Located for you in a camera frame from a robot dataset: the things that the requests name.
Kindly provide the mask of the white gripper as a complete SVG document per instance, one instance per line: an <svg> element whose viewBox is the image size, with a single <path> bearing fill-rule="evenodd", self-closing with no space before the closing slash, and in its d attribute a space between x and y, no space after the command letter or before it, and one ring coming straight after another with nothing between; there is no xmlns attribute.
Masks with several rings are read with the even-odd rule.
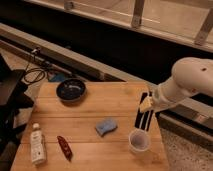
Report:
<svg viewBox="0 0 213 171"><path fill-rule="evenodd" d="M137 111L137 116L135 120L135 127L139 129L144 128L144 117L145 112L150 111L149 118L147 120L147 127L146 131L149 131L150 123L152 120L153 112L159 112L160 106L156 101L155 92L154 91L148 91L143 92L141 96L141 100L139 103L139 109Z"/></svg>

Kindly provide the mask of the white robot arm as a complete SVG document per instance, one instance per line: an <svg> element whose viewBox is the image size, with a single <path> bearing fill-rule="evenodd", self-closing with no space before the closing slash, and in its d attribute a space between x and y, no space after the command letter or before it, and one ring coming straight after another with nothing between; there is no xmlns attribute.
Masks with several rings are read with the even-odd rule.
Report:
<svg viewBox="0 0 213 171"><path fill-rule="evenodd" d="M213 59L185 57L174 63L171 76L141 95L134 126L148 131L152 116L202 93L213 97Z"/></svg>

